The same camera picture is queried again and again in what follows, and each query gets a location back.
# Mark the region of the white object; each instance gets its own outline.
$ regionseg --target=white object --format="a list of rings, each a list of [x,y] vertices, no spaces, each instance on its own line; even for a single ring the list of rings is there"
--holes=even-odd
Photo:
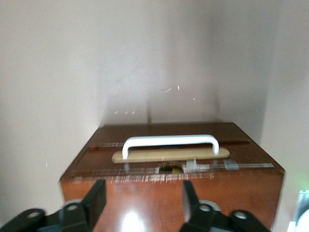
[[[144,136],[128,138],[122,149],[122,157],[127,159],[130,147],[160,146],[160,145],[185,145],[185,144],[212,144],[215,155],[219,154],[219,143],[208,134],[201,135],[171,135],[171,136]]]

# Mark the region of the beige handle base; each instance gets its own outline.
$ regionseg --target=beige handle base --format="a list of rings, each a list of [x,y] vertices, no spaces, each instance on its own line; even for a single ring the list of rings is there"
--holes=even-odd
[[[230,156],[225,148],[219,149],[219,154],[215,155],[212,148],[190,148],[190,149],[162,149],[147,151],[131,151],[127,159],[123,159],[122,152],[116,151],[112,156],[114,163],[139,163],[139,162],[158,162],[176,160],[204,160],[222,159]]]

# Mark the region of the wooden box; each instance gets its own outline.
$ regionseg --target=wooden box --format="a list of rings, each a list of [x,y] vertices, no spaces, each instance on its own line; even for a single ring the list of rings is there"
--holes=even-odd
[[[113,153],[130,137],[191,134],[213,135],[229,158],[197,160],[208,168],[191,173],[158,173],[170,161],[112,162]],[[83,198],[97,179],[107,180],[107,205],[94,231],[177,232],[184,223],[183,180],[191,180],[198,198],[217,203],[225,215],[248,210],[271,229],[283,177],[284,169],[234,123],[155,124],[99,128],[60,183],[69,201]]]

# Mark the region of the white wall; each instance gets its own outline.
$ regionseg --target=white wall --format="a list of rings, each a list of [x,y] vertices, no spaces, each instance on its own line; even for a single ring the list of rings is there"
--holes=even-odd
[[[0,224],[63,204],[58,179],[98,127],[92,4],[0,1]]]
[[[0,224],[57,210],[99,125],[222,119],[259,142],[281,5],[0,1]]]
[[[286,169],[277,232],[309,189],[309,2],[285,1],[268,90],[262,147]]]

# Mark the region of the reddish-brown wood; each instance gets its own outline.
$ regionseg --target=reddish-brown wood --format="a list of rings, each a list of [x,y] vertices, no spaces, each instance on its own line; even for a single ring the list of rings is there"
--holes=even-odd
[[[125,167],[111,161],[113,153],[122,147],[104,147],[106,143],[123,143],[132,136],[181,134],[211,134],[220,146],[230,151],[229,159],[238,164],[272,163],[274,168],[156,174],[154,169],[164,162],[132,163]],[[214,160],[197,162],[213,164]],[[96,232],[128,232],[130,227],[132,231],[177,232],[184,223],[182,180],[191,180],[198,197],[216,202],[224,214],[235,209],[248,210],[270,229],[283,176],[284,169],[234,123],[163,124],[99,128],[65,171],[60,183],[68,201],[83,198],[97,179],[107,180],[107,205]]]

